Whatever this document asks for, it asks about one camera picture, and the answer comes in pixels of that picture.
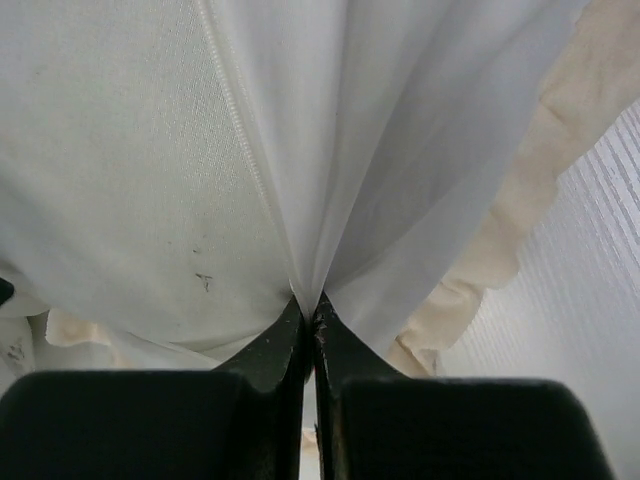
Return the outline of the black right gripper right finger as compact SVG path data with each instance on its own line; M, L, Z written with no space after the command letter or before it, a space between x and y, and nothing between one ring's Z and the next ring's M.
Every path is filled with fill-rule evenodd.
M575 395L539 379L412 379L322 297L313 317L325 479L609 479Z

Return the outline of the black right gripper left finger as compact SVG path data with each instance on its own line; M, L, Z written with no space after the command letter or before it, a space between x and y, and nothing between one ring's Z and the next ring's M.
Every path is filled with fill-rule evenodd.
M1 400L5 479L295 479L306 326L290 301L212 370L53 371Z

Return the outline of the white pillow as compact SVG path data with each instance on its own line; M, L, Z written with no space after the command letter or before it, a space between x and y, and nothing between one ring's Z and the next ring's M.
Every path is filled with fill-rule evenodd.
M201 1L1 5L1 273L59 347L226 361L291 291Z

